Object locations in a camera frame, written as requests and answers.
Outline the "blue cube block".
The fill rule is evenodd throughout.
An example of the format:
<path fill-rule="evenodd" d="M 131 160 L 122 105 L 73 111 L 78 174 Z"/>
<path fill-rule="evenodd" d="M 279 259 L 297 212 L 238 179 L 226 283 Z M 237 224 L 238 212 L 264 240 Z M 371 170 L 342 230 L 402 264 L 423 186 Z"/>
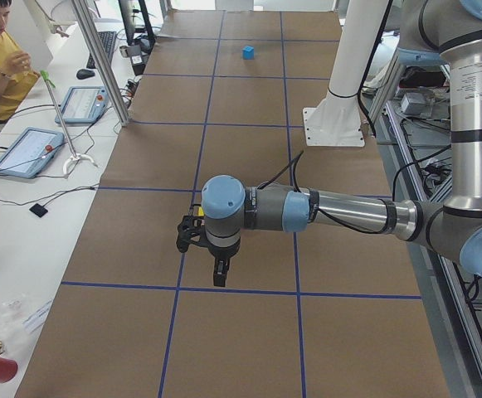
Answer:
<path fill-rule="evenodd" d="M 242 49 L 243 60 L 253 60 L 255 58 L 255 48 L 253 46 L 244 46 Z"/>

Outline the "silver rod white stand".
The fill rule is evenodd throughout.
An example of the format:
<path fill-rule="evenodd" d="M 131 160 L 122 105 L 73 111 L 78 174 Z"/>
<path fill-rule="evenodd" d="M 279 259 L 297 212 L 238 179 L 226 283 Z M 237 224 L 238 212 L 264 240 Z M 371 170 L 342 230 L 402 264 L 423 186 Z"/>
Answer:
<path fill-rule="evenodd" d="M 62 166 L 62 171 L 63 171 L 63 175 L 64 177 L 68 177 L 70 174 L 71 174 L 71 170 L 72 168 L 78 164 L 80 161 L 89 161 L 91 162 L 91 164 L 94 166 L 94 167 L 98 167 L 98 164 L 97 162 L 89 155 L 89 154 L 86 154 L 86 153 L 78 153 L 76 150 L 75 150 L 75 147 L 74 147 L 74 144 L 72 142 L 72 139 L 71 139 L 71 136 L 69 134 L 69 131 L 68 131 L 68 128 L 67 128 L 67 125 L 66 125 L 66 121 L 64 120 L 64 116 L 63 116 L 63 113 L 61 112 L 61 106 L 58 104 L 58 101 L 56 99 L 56 96 L 53 92 L 53 89 L 56 87 L 52 81 L 50 80 L 49 78 L 49 74 L 47 71 L 45 70 L 41 70 L 40 71 L 40 75 L 46 85 L 46 88 L 47 88 L 47 91 L 48 91 L 48 94 L 50 95 L 51 97 L 51 101 L 55 107 L 55 111 L 56 111 L 56 116 L 57 118 L 60 120 L 61 122 L 61 128 L 63 130 L 63 134 L 65 136 L 65 139 L 66 139 L 66 142 L 68 144 L 68 147 L 70 149 L 70 152 L 71 152 L 71 155 L 70 157 L 64 162 L 63 166 Z"/>

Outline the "small black square pad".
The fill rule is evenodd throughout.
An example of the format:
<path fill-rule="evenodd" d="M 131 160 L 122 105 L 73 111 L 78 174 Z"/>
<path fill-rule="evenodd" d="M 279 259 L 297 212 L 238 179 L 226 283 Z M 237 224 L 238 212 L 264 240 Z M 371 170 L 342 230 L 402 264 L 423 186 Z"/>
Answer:
<path fill-rule="evenodd" d="M 29 211 L 39 218 L 42 218 L 44 215 L 48 213 L 47 208 L 39 203 L 33 204 L 29 208 Z"/>

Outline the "far blue teach pendant tablet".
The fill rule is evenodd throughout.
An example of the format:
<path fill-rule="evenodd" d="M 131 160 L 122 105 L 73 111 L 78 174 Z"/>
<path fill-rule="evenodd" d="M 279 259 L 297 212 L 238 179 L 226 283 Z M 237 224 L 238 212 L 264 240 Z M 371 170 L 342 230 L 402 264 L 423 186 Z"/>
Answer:
<path fill-rule="evenodd" d="M 66 124 L 92 124 L 104 113 L 109 96 L 104 86 L 71 86 L 60 106 Z"/>

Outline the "blue teach pendant tablet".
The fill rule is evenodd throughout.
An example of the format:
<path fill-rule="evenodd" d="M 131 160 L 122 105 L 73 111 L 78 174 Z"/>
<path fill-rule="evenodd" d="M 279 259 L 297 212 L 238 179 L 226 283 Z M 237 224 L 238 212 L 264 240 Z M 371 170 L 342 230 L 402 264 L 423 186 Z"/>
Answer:
<path fill-rule="evenodd" d="M 0 157 L 0 175 L 34 178 L 63 143 L 62 132 L 33 127 L 25 129 Z"/>
<path fill-rule="evenodd" d="M 66 124 L 92 124 L 104 113 L 109 96 L 104 86 L 71 86 L 60 106 Z"/>

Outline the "near blue teach pendant tablet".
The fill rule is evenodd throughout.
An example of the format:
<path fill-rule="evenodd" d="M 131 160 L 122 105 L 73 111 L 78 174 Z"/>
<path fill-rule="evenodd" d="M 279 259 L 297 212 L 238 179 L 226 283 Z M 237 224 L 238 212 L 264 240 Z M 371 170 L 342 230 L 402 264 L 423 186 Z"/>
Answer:
<path fill-rule="evenodd" d="M 0 175 L 34 178 L 63 143 L 62 132 L 33 127 L 25 129 L 0 157 Z"/>

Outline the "black monitor stand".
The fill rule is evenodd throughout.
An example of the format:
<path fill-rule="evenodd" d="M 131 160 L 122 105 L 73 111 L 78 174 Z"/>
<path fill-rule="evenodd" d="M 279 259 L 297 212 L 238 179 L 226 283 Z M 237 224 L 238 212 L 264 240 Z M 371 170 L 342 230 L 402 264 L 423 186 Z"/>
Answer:
<path fill-rule="evenodd" d="M 145 1 L 119 0 L 118 4 L 127 45 L 137 46 L 142 52 L 149 54 L 156 42 L 156 36 Z"/>

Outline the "black computer mouse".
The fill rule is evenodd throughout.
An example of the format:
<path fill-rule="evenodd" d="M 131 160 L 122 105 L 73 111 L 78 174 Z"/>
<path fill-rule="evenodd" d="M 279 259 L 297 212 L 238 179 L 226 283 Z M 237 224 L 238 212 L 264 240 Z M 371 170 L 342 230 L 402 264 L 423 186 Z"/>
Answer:
<path fill-rule="evenodd" d="M 95 76 L 95 72 L 89 69 L 79 69 L 76 74 L 78 80 L 85 80 Z"/>

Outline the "grey power adapter box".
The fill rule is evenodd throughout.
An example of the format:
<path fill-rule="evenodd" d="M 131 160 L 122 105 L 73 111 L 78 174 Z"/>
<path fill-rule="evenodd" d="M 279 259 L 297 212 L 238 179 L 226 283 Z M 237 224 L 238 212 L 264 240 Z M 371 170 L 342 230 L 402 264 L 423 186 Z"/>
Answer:
<path fill-rule="evenodd" d="M 401 101 L 401 109 L 405 115 L 418 115 L 426 107 L 426 97 L 419 92 L 406 92 Z"/>

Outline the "black computer keyboard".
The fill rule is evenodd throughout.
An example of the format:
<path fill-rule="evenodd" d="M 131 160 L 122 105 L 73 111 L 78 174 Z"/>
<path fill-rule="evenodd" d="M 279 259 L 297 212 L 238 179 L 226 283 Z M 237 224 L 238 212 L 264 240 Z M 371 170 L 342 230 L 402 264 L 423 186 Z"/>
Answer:
<path fill-rule="evenodd" d="M 97 32 L 101 48 L 104 51 L 107 61 L 111 64 L 114 55 L 115 44 L 117 43 L 117 32 L 116 31 L 101 31 Z M 86 69 L 96 69 L 95 60 L 93 56 L 89 55 L 86 62 Z"/>

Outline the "white central pedestal column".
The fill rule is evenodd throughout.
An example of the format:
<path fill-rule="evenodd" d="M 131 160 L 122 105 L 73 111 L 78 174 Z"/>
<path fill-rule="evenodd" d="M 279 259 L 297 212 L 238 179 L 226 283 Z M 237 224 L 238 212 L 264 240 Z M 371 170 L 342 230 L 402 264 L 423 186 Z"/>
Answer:
<path fill-rule="evenodd" d="M 348 4 L 327 94 L 317 107 L 303 109 L 308 146 L 365 145 L 358 99 L 391 6 L 388 0 L 355 0 Z"/>

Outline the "aluminium frame post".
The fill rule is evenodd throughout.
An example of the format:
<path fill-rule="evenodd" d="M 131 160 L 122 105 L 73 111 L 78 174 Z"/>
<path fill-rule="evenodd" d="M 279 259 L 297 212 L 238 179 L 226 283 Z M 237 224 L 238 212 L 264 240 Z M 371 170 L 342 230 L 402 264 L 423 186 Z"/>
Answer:
<path fill-rule="evenodd" d="M 96 69 L 107 89 L 119 123 L 122 127 L 125 127 L 129 122 L 129 112 L 120 93 L 117 80 L 111 69 L 111 64 L 107 61 L 104 51 L 101 48 L 96 26 L 90 15 L 86 1 L 71 0 L 71 6 L 82 31 L 85 43 L 95 60 Z"/>

